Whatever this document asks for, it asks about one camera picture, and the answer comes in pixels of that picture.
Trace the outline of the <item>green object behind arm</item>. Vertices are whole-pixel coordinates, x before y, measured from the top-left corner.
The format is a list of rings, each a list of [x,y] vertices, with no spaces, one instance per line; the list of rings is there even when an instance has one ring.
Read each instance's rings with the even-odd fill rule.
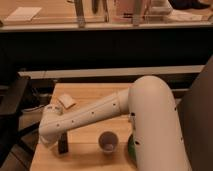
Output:
[[[127,150],[128,150],[128,155],[129,155],[131,161],[136,165],[135,146],[134,146],[134,141],[133,141],[133,135],[132,134],[128,138]]]

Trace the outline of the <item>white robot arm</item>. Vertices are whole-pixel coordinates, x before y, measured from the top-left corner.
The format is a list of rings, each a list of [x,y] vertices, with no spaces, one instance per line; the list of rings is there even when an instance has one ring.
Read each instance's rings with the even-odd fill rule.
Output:
[[[143,76],[129,88],[69,113],[60,114],[54,105],[47,105],[40,139],[49,146],[66,131],[122,114],[131,119],[138,171],[192,171],[174,96],[156,76]]]

